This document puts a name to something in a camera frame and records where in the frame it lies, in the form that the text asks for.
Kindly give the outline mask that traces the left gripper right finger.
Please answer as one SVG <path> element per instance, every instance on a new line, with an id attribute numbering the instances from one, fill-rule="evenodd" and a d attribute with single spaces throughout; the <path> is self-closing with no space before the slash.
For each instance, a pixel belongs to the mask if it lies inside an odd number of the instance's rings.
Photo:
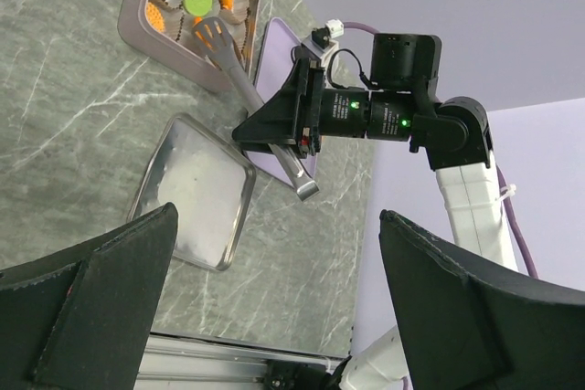
<path id="1" fill-rule="evenodd" d="M 390 210 L 379 243 L 413 388 L 583 388 L 583 291 L 507 269 Z"/>

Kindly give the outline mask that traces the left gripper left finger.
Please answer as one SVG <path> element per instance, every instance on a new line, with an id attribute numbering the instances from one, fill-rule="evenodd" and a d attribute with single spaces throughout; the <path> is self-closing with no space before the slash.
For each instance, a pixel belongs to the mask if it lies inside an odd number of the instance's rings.
<path id="1" fill-rule="evenodd" d="M 4 389 L 131 389 L 175 247 L 167 203 L 1 271 Z"/>

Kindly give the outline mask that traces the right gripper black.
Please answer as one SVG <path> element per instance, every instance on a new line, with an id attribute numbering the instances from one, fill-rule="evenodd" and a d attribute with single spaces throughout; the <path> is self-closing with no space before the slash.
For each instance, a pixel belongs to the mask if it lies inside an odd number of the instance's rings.
<path id="1" fill-rule="evenodd" d="M 232 139 L 246 151 L 267 153 L 274 144 L 315 156 L 325 136 L 365 138 L 369 111 L 367 90 L 327 88 L 325 70 L 299 58 L 282 87 L 232 131 Z"/>

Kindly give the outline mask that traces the metal tongs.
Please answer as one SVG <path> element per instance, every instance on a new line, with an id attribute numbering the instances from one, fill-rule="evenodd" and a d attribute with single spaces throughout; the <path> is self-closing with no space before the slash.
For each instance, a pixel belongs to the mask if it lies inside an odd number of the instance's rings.
<path id="1" fill-rule="evenodd" d="M 263 102 L 239 62 L 234 40 L 225 23 L 214 16 L 204 18 L 193 26 L 193 34 L 198 38 L 199 49 L 226 74 L 234 89 L 243 98 L 249 114 L 247 121 L 250 121 L 251 116 L 263 106 Z M 232 139 L 242 149 L 268 148 L 289 177 L 294 192 L 303 202 L 319 192 L 316 181 L 307 173 L 301 159 L 289 145 L 284 145 L 282 142 L 273 144 L 265 140 L 256 143 L 252 140 L 237 140 L 234 132 Z"/>

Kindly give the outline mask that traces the orange cookie tin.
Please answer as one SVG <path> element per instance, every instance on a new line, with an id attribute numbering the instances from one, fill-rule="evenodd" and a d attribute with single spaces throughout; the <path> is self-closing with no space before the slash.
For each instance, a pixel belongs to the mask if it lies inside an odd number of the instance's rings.
<path id="1" fill-rule="evenodd" d="M 145 10 L 145 18 L 148 24 L 157 32 L 164 33 L 166 30 L 165 27 L 165 18 L 160 10 L 160 8 L 152 3 L 148 2 L 146 4 Z"/>

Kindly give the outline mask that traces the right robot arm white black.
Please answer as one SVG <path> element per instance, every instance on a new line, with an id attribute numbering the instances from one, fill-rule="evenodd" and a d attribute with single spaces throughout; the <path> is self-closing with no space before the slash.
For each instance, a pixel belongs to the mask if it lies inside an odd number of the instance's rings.
<path id="1" fill-rule="evenodd" d="M 407 142 L 424 149 L 438 178 L 454 241 L 393 211 L 379 242 L 398 328 L 332 373 L 272 362 L 268 389 L 366 389 L 407 376 L 417 389 L 541 389 L 556 381 L 537 334 L 546 287 L 504 257 L 501 192 L 484 108 L 467 97 L 434 99 L 441 53 L 435 36 L 377 34 L 362 88 L 297 60 L 282 88 L 232 133 L 250 151 L 318 153 L 325 135 Z M 401 360 L 406 371 L 392 368 Z"/>

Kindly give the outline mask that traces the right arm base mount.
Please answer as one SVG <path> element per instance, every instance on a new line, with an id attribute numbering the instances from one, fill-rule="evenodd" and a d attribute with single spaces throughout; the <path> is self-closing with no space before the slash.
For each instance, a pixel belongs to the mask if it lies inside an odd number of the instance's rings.
<path id="1" fill-rule="evenodd" d="M 347 363 L 348 359 L 345 359 L 332 373 L 329 373 L 321 364 L 269 361 L 263 378 L 263 389 L 339 390 Z"/>

